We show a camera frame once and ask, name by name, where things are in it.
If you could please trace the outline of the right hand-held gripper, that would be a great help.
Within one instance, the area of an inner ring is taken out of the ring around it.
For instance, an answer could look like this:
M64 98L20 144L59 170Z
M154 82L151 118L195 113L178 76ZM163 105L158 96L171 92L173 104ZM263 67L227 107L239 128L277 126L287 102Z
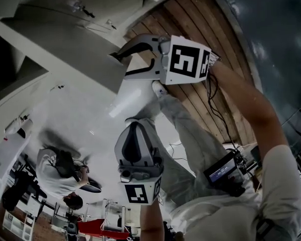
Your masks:
M161 58L151 59L150 66L126 72L125 80L159 80L164 85L198 83L207 79L209 69L221 57L211 48L183 36L172 35L160 42ZM117 53L122 60L143 51L158 51L159 36L139 34L129 40Z

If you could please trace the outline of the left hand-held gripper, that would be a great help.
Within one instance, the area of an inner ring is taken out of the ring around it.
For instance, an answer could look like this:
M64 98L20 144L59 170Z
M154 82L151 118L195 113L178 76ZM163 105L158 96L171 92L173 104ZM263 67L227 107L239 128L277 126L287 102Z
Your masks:
M145 127L133 122L119 135L114 151L119 163L118 172L120 182L128 203L138 205L152 205L160 192L164 167L159 150L155 147ZM135 159L135 145L138 161L135 165L154 165L151 167L133 166Z

